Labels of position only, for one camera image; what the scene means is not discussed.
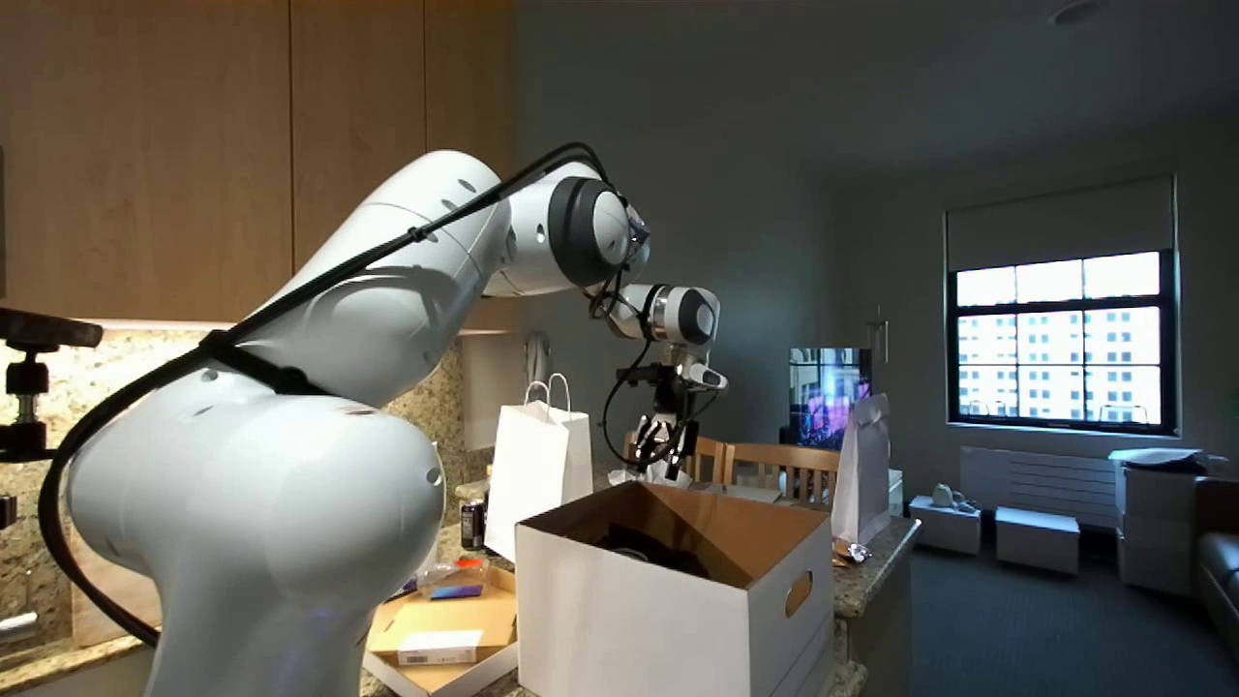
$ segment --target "radiator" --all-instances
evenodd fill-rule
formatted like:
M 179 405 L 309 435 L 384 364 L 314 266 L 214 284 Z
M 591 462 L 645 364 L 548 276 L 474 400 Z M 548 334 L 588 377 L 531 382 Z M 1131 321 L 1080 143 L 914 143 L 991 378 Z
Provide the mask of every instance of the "radiator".
M 1120 527 L 1120 467 L 1107 457 L 964 447 L 958 493 L 975 506 L 1032 506 L 1082 527 Z

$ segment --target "stool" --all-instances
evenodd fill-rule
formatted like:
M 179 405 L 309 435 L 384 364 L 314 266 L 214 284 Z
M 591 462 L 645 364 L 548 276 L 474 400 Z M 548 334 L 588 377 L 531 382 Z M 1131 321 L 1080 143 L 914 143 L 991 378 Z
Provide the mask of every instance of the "stool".
M 938 506 L 934 494 L 914 494 L 911 519 L 920 519 L 918 547 L 979 555 L 979 510 L 975 506 Z
M 1080 524 L 1051 510 L 994 506 L 1000 560 L 1080 572 Z

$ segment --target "window blind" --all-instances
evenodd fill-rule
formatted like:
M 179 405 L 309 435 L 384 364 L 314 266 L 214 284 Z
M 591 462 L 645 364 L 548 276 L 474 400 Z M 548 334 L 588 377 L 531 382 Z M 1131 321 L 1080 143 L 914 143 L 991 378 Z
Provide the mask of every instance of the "window blind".
M 949 272 L 1173 246 L 1173 178 L 957 205 L 940 236 Z

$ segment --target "cardboard box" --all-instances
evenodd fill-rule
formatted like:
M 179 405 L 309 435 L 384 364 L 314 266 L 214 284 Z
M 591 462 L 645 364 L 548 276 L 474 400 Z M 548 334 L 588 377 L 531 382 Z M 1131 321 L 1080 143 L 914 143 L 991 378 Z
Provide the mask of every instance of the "cardboard box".
M 438 644 L 455 631 L 474 635 L 474 644 L 468 650 Z M 514 657 L 514 577 L 491 564 L 478 595 L 403 595 L 378 605 L 365 669 L 398 697 L 473 697 L 511 674 Z
M 1122 515 L 1165 515 L 1193 519 L 1195 475 L 1158 474 L 1158 467 L 1122 467 L 1120 510 Z
M 1193 595 L 1193 551 L 1142 547 L 1120 532 L 1120 579 Z
M 1193 559 L 1193 543 L 1195 543 L 1193 519 L 1122 515 L 1120 532 L 1126 547 Z
M 520 676 L 536 697 L 825 693 L 828 515 L 618 483 L 523 519 Z
M 994 559 L 1051 572 L 1080 572 L 1080 524 L 1051 510 L 994 506 Z
M 920 519 L 918 547 L 979 555 L 979 506 L 938 506 L 934 494 L 914 494 L 911 519 Z

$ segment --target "white cardboard box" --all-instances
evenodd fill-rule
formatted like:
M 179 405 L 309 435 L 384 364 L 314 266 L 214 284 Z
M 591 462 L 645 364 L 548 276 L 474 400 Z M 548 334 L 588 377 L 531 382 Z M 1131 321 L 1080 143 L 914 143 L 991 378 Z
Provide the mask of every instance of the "white cardboard box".
M 1126 547 L 1149 547 L 1165 555 L 1193 555 L 1193 519 L 1160 519 L 1160 515 L 1122 515 L 1120 524 Z
M 523 519 L 520 676 L 536 697 L 825 693 L 828 515 L 618 483 Z
M 1189 551 L 1165 551 L 1165 547 L 1142 547 L 1122 539 L 1120 532 L 1120 579 L 1153 589 L 1153 591 L 1178 591 L 1193 595 L 1193 555 Z
M 994 559 L 1051 572 L 1080 572 L 1080 524 L 1071 515 L 994 506 Z
M 914 494 L 911 519 L 920 519 L 920 547 L 979 555 L 979 506 L 938 506 L 934 494 Z
M 1193 498 L 1195 498 L 1195 475 L 1184 474 L 1142 474 L 1142 467 L 1122 467 L 1120 479 L 1122 494 L 1122 515 L 1165 515 L 1165 519 L 1193 519 Z

